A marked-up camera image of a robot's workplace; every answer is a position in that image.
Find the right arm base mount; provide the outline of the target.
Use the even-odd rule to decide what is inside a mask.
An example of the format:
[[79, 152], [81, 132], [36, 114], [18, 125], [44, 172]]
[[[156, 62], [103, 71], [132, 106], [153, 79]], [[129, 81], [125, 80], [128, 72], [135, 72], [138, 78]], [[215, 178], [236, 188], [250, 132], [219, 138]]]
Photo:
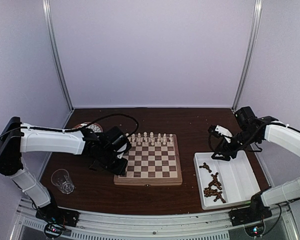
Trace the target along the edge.
[[272, 212], [269, 207], [262, 210], [252, 210], [251, 207], [234, 209], [229, 212], [232, 226], [247, 225], [270, 218]]

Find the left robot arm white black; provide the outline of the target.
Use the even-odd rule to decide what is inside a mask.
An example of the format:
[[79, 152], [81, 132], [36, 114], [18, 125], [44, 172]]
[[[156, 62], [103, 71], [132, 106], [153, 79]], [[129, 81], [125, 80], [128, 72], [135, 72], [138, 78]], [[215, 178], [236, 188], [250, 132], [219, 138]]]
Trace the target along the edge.
[[47, 128], [22, 123], [12, 117], [0, 135], [0, 174], [9, 177], [37, 207], [37, 212], [57, 222], [62, 218], [53, 194], [29, 172], [22, 161], [28, 152], [56, 152], [93, 158], [114, 175], [126, 172], [123, 157], [132, 145], [117, 126], [106, 132], [94, 132], [92, 122], [71, 129]]

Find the wooden chess board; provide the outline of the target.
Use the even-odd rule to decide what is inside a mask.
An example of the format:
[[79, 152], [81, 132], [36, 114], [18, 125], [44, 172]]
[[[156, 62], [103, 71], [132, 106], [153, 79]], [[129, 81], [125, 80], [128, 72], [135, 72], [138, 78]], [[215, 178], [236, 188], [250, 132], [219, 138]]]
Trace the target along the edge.
[[180, 186], [183, 182], [177, 142], [174, 146], [132, 146], [123, 155], [127, 159], [124, 175], [116, 175], [115, 185]]

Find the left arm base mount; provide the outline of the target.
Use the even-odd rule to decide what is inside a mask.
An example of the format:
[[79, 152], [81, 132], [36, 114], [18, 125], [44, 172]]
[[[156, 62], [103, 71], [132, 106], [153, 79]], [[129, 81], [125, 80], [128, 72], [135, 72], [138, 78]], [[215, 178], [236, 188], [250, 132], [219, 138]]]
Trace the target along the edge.
[[36, 210], [35, 217], [53, 223], [62, 227], [76, 227], [80, 213], [76, 210], [69, 210], [58, 207], [55, 200], [51, 199], [50, 203], [44, 207], [33, 205]]

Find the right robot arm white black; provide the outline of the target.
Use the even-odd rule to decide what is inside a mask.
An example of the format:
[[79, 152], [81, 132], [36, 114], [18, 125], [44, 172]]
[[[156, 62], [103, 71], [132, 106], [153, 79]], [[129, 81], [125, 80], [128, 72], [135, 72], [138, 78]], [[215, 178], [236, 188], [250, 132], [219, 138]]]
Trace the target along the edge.
[[[251, 144], [262, 142], [275, 145], [277, 150], [283, 150], [288, 156], [300, 159], [300, 130], [270, 115], [257, 117], [249, 106], [238, 109], [234, 116], [240, 128], [239, 133], [232, 134], [221, 125], [209, 127], [209, 136], [220, 139], [217, 146], [210, 147], [213, 153], [212, 159], [233, 160], [239, 151]], [[253, 195], [246, 216], [249, 220], [256, 221], [269, 207], [297, 200], [300, 200], [300, 176]]]

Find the brown chess pieces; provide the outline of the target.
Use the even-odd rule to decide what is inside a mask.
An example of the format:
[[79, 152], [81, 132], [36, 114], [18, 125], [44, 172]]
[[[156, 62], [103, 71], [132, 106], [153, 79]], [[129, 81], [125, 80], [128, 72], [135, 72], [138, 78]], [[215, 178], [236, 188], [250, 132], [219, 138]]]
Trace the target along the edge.
[[199, 166], [200, 169], [206, 169], [209, 173], [212, 172], [210, 167], [204, 162], [202, 165]]

